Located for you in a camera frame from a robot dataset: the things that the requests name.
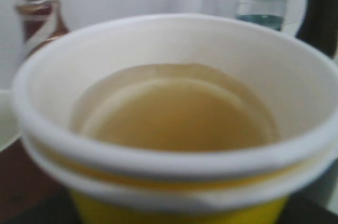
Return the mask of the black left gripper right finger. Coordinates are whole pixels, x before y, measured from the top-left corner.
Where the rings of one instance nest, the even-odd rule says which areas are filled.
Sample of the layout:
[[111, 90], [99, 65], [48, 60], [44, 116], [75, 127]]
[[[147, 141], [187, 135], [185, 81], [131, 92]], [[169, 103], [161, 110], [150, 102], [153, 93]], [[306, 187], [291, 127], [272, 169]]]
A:
[[284, 208], [284, 223], [336, 224], [337, 215], [303, 196], [295, 195], [290, 198]]

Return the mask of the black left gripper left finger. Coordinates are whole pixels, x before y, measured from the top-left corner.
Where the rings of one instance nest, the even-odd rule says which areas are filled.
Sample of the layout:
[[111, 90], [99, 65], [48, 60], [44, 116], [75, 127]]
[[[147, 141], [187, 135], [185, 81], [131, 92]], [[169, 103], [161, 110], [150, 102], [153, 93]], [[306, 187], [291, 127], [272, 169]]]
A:
[[40, 204], [25, 210], [5, 221], [6, 224], [75, 224], [82, 223], [66, 189], [45, 199]]

